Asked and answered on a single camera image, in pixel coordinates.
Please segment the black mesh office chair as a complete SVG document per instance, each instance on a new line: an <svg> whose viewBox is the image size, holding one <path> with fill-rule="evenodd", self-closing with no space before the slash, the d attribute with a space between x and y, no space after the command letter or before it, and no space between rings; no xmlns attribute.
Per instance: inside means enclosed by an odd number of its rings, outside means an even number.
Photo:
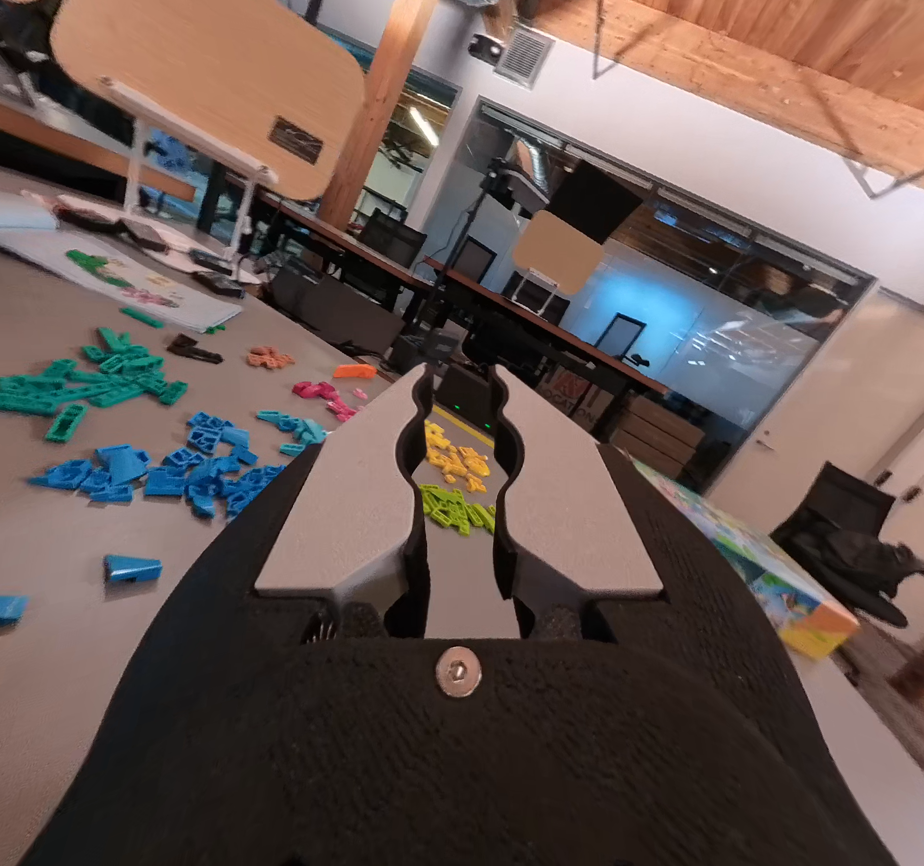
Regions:
<svg viewBox="0 0 924 866"><path fill-rule="evenodd" d="M358 241L396 265L411 270L427 236L376 208L359 233Z"/></svg>

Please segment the lego instruction booklet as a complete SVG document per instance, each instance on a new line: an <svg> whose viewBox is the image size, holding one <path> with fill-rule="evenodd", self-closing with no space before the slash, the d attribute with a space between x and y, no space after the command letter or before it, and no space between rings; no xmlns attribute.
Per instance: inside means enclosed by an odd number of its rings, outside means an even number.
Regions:
<svg viewBox="0 0 924 866"><path fill-rule="evenodd" d="M195 333L241 311L235 303L151 270L96 236L63 226L32 193L2 192L1 247L64 281Z"/></svg>

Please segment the pile of turquoise lego pieces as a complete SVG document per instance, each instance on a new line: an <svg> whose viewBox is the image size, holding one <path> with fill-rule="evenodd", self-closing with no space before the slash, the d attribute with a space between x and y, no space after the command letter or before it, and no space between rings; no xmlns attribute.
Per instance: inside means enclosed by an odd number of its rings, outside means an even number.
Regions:
<svg viewBox="0 0 924 866"><path fill-rule="evenodd" d="M280 445L279 451L284 456L297 456L309 446L322 444L330 434L317 421L304 420L278 410L259 410L256 417L291 436L289 442Z"/></svg>

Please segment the pile of blue lego pieces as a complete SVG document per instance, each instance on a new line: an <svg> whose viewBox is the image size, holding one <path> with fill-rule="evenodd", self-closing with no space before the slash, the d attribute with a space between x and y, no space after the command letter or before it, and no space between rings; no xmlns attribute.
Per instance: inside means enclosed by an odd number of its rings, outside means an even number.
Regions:
<svg viewBox="0 0 924 866"><path fill-rule="evenodd" d="M187 444L160 461L131 444L96 449L30 477L30 486L78 494L96 504L128 505L136 500L186 504L194 517L237 518L284 465L263 464L248 435L231 421L199 413L189 421Z"/></svg>

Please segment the pile of teal lego plates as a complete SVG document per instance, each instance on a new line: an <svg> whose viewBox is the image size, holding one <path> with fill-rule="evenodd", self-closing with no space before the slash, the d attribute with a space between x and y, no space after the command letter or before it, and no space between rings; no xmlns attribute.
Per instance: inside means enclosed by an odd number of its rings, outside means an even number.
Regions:
<svg viewBox="0 0 924 866"><path fill-rule="evenodd" d="M112 410L140 398L171 408L190 385L171 379L162 355L135 343L127 332L98 331L99 341L79 358L55 359L29 372L2 375L1 413L42 421L42 439L69 444L92 410Z"/></svg>

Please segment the pile of yellow lego pieces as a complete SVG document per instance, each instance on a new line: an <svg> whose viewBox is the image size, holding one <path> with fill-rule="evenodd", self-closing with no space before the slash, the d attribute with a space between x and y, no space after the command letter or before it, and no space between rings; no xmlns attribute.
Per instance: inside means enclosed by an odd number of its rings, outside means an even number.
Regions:
<svg viewBox="0 0 924 866"><path fill-rule="evenodd" d="M433 421L424 421L424 435L426 460L441 473L447 485L464 484L468 492L487 492L485 480L491 475L487 456L471 446L456 446Z"/></svg>

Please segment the brown top office desk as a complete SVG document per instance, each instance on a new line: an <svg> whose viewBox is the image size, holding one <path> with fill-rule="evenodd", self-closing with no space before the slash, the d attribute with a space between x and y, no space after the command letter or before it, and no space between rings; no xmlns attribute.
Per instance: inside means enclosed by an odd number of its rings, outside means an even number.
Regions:
<svg viewBox="0 0 924 866"><path fill-rule="evenodd" d="M362 259L377 271L384 272L391 294L396 295L401 290L411 293L404 314L406 320L413 319L426 300L432 287L431 283L417 277L408 267L359 242L346 232L305 213L296 203L257 186L252 206L254 219L266 221L267 236L272 235L272 240L289 231L304 231L324 246L324 251L316 250L318 255L338 262L341 270L349 271L355 267L353 260Z"/></svg>
<svg viewBox="0 0 924 866"><path fill-rule="evenodd" d="M514 304L430 256L423 262L440 277L435 296L446 313L460 315L469 327L463 344L475 352L475 361L503 364L529 387L538 389L540 380L556 367L611 395L611 401L590 428L600 442L609 438L616 420L631 398L662 399L670 389L641 371L583 342L559 326Z"/></svg>
<svg viewBox="0 0 924 866"><path fill-rule="evenodd" d="M124 199L130 148L41 92L2 54L1 166L106 200Z"/></svg>

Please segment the white door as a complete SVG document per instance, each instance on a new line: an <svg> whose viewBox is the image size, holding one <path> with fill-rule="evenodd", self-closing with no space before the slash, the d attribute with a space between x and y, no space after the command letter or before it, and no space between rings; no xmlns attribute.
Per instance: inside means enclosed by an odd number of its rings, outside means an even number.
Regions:
<svg viewBox="0 0 924 866"><path fill-rule="evenodd" d="M922 408L922 305L871 290L749 434L707 499L771 531L826 463L874 478L910 439Z"/></svg>

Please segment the black carrying case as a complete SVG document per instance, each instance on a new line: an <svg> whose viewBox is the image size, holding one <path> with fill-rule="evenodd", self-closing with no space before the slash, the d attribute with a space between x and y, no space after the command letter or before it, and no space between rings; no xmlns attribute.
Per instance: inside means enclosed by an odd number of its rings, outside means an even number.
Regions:
<svg viewBox="0 0 924 866"><path fill-rule="evenodd" d="M383 357L406 329L400 315L330 275L284 266L268 290L278 311L354 358Z"/></svg>

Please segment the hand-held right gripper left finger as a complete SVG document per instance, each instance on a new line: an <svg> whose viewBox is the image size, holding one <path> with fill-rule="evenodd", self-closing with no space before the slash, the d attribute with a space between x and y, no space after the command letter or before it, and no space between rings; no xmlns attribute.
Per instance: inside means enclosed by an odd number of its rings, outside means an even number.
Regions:
<svg viewBox="0 0 924 866"><path fill-rule="evenodd" d="M433 370L419 365L330 434L255 582L261 597L309 598L335 618L368 604L394 637L422 637L431 576L422 493Z"/></svg>

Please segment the wooden support post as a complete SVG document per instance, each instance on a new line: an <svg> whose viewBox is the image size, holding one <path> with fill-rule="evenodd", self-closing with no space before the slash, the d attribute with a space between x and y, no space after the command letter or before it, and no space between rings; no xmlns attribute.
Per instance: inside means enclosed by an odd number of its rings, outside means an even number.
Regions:
<svg viewBox="0 0 924 866"><path fill-rule="evenodd" d="M403 91L413 60L439 0L394 0L365 75L362 110L346 140L318 216L322 222L346 229L372 167L393 111Z"/></svg>

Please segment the black square panel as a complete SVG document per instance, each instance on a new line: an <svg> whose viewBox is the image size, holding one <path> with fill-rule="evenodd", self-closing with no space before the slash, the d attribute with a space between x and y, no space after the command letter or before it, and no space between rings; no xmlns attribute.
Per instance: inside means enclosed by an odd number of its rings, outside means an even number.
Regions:
<svg viewBox="0 0 924 866"><path fill-rule="evenodd" d="M604 245L644 201L643 195L604 170L580 160L551 194L544 210Z"/></svg>

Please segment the pile of lime lego pieces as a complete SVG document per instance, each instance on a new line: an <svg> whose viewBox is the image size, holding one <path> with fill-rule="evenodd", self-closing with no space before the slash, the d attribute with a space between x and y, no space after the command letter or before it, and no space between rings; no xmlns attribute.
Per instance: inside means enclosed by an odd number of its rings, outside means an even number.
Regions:
<svg viewBox="0 0 924 866"><path fill-rule="evenodd" d="M419 490L424 516L440 528L454 530L463 537L468 537L472 530L482 530L488 535L494 535L494 505L468 502L462 491L447 490L436 484L420 484Z"/></svg>

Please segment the colourful lego box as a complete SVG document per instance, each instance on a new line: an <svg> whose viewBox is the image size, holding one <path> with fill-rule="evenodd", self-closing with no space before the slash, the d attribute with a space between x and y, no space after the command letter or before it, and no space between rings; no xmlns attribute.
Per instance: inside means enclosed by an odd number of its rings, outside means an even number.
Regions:
<svg viewBox="0 0 924 866"><path fill-rule="evenodd" d="M725 557L788 648L821 661L860 631L859 618L766 534L638 459L630 461Z"/></svg>

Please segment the stack of cardboard boxes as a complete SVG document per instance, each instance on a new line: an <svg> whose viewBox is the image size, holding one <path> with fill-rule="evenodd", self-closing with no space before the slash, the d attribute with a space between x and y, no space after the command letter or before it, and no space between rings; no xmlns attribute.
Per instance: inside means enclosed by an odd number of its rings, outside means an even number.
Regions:
<svg viewBox="0 0 924 866"><path fill-rule="evenodd" d="M621 402L588 380L557 367L543 377L537 393L585 432L678 480L689 466L704 432L649 398L630 392Z"/></svg>

